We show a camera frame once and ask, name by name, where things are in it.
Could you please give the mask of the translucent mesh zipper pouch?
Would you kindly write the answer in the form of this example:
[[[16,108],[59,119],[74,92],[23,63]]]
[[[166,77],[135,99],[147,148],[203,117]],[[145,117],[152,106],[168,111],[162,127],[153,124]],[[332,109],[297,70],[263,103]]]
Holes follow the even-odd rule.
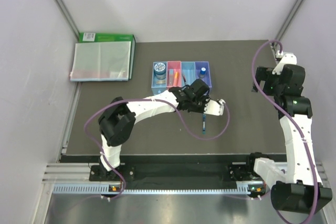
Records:
[[[130,41],[77,43],[70,80],[128,81],[133,57],[134,43]]]

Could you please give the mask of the blue capped ink bottle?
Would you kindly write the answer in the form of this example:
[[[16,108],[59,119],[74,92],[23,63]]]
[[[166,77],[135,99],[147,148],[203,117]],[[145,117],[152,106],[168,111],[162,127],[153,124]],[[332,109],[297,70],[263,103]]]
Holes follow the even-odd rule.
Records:
[[[203,78],[205,78],[205,76],[206,76],[206,68],[205,67],[202,67],[201,69],[200,69],[200,72],[199,72],[199,78],[200,79],[203,79]]]

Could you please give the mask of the pink orange highlighter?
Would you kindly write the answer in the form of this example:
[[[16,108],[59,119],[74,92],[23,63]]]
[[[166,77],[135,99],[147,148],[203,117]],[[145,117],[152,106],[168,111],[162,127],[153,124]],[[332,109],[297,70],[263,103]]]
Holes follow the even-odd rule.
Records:
[[[176,71],[174,74],[174,78],[173,78],[173,85],[177,86],[178,85],[178,79],[179,79],[179,72]]]

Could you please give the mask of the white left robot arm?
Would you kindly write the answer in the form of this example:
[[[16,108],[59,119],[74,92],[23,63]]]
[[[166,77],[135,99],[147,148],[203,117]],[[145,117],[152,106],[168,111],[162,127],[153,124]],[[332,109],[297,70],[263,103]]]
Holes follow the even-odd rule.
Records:
[[[164,92],[145,98],[143,101],[119,102],[102,113],[98,118],[102,140],[102,153],[98,176],[104,180],[114,180],[119,174],[122,145],[129,139],[135,124],[162,113],[187,111],[206,113],[214,104],[209,96],[209,87],[202,80],[191,85],[173,86]]]

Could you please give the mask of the round blue patterned tin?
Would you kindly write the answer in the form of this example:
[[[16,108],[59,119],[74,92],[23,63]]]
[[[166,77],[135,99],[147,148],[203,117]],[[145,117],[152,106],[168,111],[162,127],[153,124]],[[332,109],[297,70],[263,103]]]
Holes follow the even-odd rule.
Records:
[[[166,78],[166,63],[164,62],[157,62],[154,64],[153,72],[155,77],[158,80],[163,80]]]

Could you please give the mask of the white eraser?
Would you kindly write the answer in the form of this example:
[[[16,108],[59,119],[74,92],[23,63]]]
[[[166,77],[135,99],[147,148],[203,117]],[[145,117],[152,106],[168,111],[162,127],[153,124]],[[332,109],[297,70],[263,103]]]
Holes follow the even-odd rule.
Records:
[[[165,85],[166,84],[166,81],[165,80],[157,80],[155,81],[155,84],[158,86],[158,85]]]

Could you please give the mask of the blue gel pen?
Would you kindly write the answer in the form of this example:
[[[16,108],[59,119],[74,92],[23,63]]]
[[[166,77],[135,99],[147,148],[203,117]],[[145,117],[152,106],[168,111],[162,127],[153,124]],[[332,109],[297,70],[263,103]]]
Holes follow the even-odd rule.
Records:
[[[206,115],[203,114],[202,116],[202,133],[205,134],[206,132]]]

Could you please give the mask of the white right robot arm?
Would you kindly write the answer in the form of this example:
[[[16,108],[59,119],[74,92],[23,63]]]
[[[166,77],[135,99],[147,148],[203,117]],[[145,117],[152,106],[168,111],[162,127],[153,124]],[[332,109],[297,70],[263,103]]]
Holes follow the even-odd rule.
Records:
[[[248,178],[261,177],[270,187],[272,206],[277,211],[315,214],[332,200],[315,167],[311,139],[312,107],[302,96],[305,69],[285,64],[279,73],[274,68],[258,67],[253,91],[260,91],[278,111],[285,137],[287,171],[275,161],[257,155],[245,166]]]

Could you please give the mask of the purple drawer bin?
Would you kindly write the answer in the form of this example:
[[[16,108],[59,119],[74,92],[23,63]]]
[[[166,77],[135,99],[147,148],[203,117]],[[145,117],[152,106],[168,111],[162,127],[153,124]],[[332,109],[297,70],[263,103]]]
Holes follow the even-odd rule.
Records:
[[[200,69],[202,67],[205,67],[207,69],[206,70],[206,76],[202,80],[209,86],[210,89],[212,89],[211,71],[210,71],[210,67],[209,67],[209,62],[208,61],[196,61],[195,62],[195,68],[196,68],[195,75],[196,75],[196,78],[200,79],[198,75],[199,75]]]

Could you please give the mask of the grey teal highlighter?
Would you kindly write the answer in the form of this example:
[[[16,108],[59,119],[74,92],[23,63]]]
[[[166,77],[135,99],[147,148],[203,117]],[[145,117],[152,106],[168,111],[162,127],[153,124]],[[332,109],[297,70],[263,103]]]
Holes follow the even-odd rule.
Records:
[[[174,79],[174,70],[170,69],[168,72],[168,86],[173,85],[173,79]]]

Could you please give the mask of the pink drawer bin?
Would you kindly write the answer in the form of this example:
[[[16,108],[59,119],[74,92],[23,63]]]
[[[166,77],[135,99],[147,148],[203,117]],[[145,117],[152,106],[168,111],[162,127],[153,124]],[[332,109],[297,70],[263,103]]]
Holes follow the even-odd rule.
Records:
[[[180,61],[167,62],[167,88],[182,86],[182,63]]]

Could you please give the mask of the sky blue drawer bin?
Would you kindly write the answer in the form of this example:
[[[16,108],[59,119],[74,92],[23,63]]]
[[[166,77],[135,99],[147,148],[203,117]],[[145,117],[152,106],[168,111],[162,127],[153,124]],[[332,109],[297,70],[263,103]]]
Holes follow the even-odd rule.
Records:
[[[187,85],[191,85],[196,79],[195,62],[193,62],[193,61],[182,61],[181,67],[182,67],[182,75],[183,74],[185,75]]]

